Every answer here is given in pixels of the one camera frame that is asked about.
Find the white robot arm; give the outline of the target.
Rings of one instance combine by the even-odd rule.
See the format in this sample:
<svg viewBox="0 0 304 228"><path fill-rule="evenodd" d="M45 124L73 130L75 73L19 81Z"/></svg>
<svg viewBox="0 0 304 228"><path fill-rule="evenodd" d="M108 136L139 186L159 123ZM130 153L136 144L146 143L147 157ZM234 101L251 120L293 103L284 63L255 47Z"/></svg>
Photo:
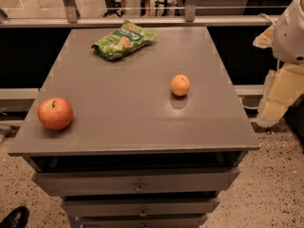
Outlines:
<svg viewBox="0 0 304 228"><path fill-rule="evenodd" d="M278 20L255 38L253 46L271 48L283 64L266 76L256 123L272 127L304 94L304 0L293 0Z"/></svg>

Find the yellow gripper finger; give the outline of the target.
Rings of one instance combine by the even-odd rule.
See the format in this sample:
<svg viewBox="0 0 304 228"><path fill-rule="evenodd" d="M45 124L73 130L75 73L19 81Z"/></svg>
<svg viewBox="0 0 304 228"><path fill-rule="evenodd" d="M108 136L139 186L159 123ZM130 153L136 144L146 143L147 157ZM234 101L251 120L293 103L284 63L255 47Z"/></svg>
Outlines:
<svg viewBox="0 0 304 228"><path fill-rule="evenodd" d="M274 25L269 26L258 35L253 41L253 46L256 48L270 48L273 45Z"/></svg>
<svg viewBox="0 0 304 228"><path fill-rule="evenodd" d="M256 123L261 127L277 124L303 93L303 65L284 64L279 70L270 70L258 105Z"/></svg>

